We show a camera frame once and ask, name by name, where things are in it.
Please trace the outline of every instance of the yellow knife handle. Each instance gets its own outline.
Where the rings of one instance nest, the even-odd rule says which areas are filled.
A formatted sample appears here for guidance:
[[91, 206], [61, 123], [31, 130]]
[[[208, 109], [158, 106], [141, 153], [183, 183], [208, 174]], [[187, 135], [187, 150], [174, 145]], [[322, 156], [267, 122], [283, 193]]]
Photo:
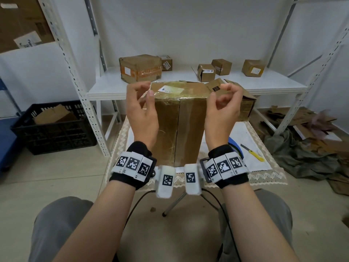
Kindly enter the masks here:
[[256, 154], [254, 151], [249, 150], [248, 151], [250, 154], [252, 154], [255, 158], [257, 158], [259, 161], [264, 162], [264, 158], [260, 157], [258, 154]]

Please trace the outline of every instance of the shelf surface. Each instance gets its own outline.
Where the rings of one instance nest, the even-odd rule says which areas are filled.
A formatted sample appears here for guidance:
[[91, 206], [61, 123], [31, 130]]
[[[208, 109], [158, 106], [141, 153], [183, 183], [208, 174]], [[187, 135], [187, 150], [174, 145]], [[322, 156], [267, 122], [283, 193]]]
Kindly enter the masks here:
[[[172, 71], [162, 72], [159, 82], [190, 81], [198, 82], [198, 78], [189, 65], [174, 66]], [[229, 75], [216, 75], [216, 79], [227, 79], [239, 83], [252, 95], [303, 93], [306, 86], [287, 78], [273, 70], [265, 69], [262, 77], [247, 77], [240, 70], [232, 70]], [[97, 79], [96, 84], [87, 93], [93, 100], [124, 100], [126, 99], [127, 83], [121, 80], [120, 68], [108, 68], [105, 74]]]

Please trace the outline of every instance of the green fabric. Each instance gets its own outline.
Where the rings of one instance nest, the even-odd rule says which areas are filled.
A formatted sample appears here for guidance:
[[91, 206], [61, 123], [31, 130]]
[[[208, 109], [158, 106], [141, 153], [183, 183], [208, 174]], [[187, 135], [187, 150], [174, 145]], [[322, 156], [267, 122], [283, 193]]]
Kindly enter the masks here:
[[279, 166], [296, 178], [314, 177], [323, 180], [343, 172], [336, 154], [304, 150], [289, 130], [278, 136], [266, 136], [264, 145]]

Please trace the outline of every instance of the person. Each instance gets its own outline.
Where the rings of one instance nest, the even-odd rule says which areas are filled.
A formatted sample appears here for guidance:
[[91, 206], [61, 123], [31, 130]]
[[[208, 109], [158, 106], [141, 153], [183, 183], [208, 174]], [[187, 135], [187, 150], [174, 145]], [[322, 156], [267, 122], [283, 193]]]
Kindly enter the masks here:
[[[230, 93], [219, 98], [211, 93], [207, 98], [204, 128], [210, 158], [232, 151], [228, 137], [242, 100], [239, 86], [229, 83], [220, 87]], [[126, 114], [135, 140], [128, 151], [144, 155], [151, 154], [159, 130], [154, 92], [149, 89], [150, 82], [129, 84], [126, 96]], [[291, 245], [291, 212], [281, 198], [266, 190], [253, 191], [247, 173], [216, 184], [222, 189], [233, 232], [232, 239], [220, 209], [222, 246], [218, 261], [298, 261]], [[143, 185], [113, 173], [94, 203], [76, 197], [50, 203], [34, 222], [29, 262], [117, 261], [114, 255], [133, 196]]]

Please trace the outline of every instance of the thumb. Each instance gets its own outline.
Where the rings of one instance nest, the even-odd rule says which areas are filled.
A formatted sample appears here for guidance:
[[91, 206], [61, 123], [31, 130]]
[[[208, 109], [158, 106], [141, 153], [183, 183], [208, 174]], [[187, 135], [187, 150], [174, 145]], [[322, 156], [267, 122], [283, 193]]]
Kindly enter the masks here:
[[212, 92], [210, 94], [210, 96], [207, 98], [207, 112], [210, 112], [210, 111], [215, 111], [217, 110], [217, 106], [216, 106], [216, 100], [217, 100], [217, 96], [216, 96], [216, 93]]
[[147, 111], [146, 114], [153, 114], [156, 113], [155, 109], [155, 97], [154, 97], [154, 91], [149, 90], [146, 96], [146, 103], [147, 103]]

